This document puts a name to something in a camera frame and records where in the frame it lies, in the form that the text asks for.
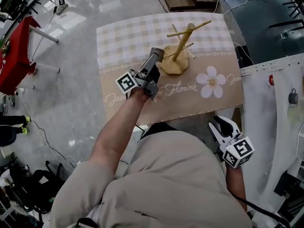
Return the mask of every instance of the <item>beige tablecloth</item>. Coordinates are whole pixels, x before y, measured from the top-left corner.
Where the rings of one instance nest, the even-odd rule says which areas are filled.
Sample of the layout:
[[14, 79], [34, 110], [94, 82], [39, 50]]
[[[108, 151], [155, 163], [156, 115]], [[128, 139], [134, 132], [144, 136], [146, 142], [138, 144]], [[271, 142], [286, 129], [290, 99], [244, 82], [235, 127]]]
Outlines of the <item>beige tablecloth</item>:
[[179, 76], [170, 76], [161, 69], [160, 88], [149, 101], [138, 124], [151, 124], [202, 114], [240, 105], [244, 102], [238, 61], [230, 33], [222, 14], [183, 12], [149, 15], [119, 21], [97, 29], [97, 52], [100, 79], [107, 117], [110, 119], [125, 101], [115, 79], [130, 69], [138, 70], [152, 47], [177, 45], [177, 37], [188, 23], [210, 24], [193, 32], [189, 68]]

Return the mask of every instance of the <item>wooden stand base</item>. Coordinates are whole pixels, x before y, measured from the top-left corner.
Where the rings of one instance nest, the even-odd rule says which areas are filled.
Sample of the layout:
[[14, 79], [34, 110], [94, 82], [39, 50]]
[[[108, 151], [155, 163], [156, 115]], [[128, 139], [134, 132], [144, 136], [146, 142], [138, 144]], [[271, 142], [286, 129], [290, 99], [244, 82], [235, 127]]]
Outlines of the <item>wooden stand base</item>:
[[158, 65], [167, 74], [182, 74], [183, 71], [189, 66], [188, 52], [186, 50], [181, 51], [176, 61], [172, 61], [172, 57], [167, 58], [167, 55], [172, 55], [178, 46], [166, 46], [164, 48], [165, 56], [161, 63]]

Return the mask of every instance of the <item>white flower print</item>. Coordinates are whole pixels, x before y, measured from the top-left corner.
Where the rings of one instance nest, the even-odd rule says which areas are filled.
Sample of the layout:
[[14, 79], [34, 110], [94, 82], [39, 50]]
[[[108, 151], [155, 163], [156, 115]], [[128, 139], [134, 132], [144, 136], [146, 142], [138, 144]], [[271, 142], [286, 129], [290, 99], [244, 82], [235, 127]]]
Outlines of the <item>white flower print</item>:
[[196, 76], [196, 81], [204, 85], [200, 92], [201, 96], [209, 98], [213, 92], [216, 98], [221, 98], [223, 89], [220, 85], [226, 83], [225, 76], [222, 74], [217, 75], [217, 70], [214, 66], [208, 66], [207, 74], [200, 73]]

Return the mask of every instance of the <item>red table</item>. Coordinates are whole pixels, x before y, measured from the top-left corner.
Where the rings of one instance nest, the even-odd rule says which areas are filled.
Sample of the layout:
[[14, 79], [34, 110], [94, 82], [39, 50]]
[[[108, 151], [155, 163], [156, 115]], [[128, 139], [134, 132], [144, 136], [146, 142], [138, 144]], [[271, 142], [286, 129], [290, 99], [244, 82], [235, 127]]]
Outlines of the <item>red table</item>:
[[40, 25], [32, 16], [24, 18], [11, 34], [9, 51], [4, 58], [2, 58], [2, 49], [0, 50], [0, 63], [2, 63], [0, 69], [3, 67], [0, 74], [0, 92], [6, 95], [14, 95], [16, 87], [25, 76], [35, 72], [37, 63], [31, 62], [28, 58], [28, 48], [31, 46], [29, 45], [29, 33], [31, 30], [54, 42], [58, 42], [58, 39], [36, 29], [37, 27], [39, 28]]

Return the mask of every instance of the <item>hand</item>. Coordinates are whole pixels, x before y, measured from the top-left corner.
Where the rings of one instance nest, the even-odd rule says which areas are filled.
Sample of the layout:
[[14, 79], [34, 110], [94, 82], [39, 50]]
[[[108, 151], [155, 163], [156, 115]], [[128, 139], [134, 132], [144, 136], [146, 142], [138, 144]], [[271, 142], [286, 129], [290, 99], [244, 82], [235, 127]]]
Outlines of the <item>hand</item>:
[[143, 88], [138, 87], [131, 90], [130, 97], [136, 97], [141, 103], [145, 103], [150, 98], [150, 96], [144, 92]]

